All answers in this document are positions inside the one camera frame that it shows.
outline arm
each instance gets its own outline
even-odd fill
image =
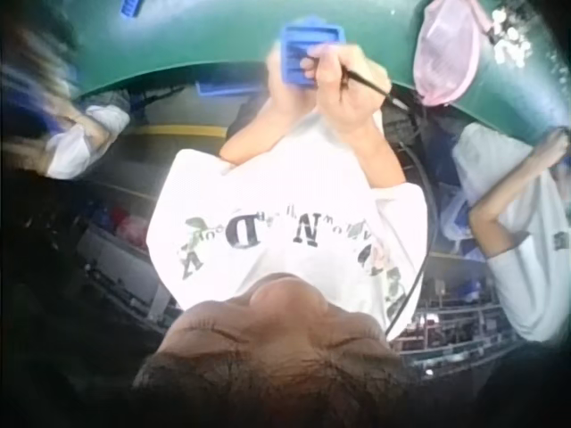
[[[368,60],[356,45],[320,45],[311,48],[309,55],[319,61],[306,58],[300,65],[308,78],[317,80],[318,108],[340,139],[353,149],[369,185],[387,188],[404,183],[401,164],[373,120],[385,97],[354,80],[343,82],[346,68],[388,93],[392,84],[386,70]]]
[[[565,154],[568,140],[559,131],[552,133],[469,213],[470,227],[486,258],[518,246],[524,235],[514,235],[498,222],[498,216],[547,168]]]
[[[85,129],[87,139],[96,150],[104,147],[112,138],[112,134],[97,120],[83,114],[71,105],[62,116],[73,123],[81,125]]]
[[[262,109],[252,123],[226,141],[219,156],[224,161],[241,165],[269,151],[293,124],[288,116],[273,106]]]
[[[372,118],[364,128],[350,134],[341,134],[340,137],[352,147],[372,188],[384,189],[406,182],[393,148],[379,132]]]
[[[315,107],[314,91],[284,83],[279,52],[279,46],[274,45],[266,59],[269,106],[222,146],[219,155],[223,160],[240,165],[267,152]]]

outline nose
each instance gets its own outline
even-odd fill
[[[323,294],[296,276],[270,279],[250,298],[250,309],[260,315],[307,319],[325,315],[327,308]]]

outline yellow stripe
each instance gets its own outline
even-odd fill
[[[226,128],[202,125],[147,125],[128,132],[137,136],[214,136],[226,137]]]

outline blue tray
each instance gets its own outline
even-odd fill
[[[286,25],[281,34],[282,79],[286,83],[315,86],[306,78],[300,61],[307,49],[323,43],[345,43],[345,31],[338,25],[327,25],[316,20]]]

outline wrist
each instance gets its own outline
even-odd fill
[[[358,127],[337,130],[336,133],[339,138],[348,144],[357,154],[368,155],[377,151],[385,144],[388,145],[385,136],[377,128],[372,117]]]
[[[541,173],[548,168],[549,166],[535,156],[533,152],[527,156],[521,164],[522,173],[533,177],[541,175]]]
[[[261,115],[272,127],[283,129],[285,132],[302,118],[300,114],[280,110],[274,103],[270,103],[266,109],[262,110]]]

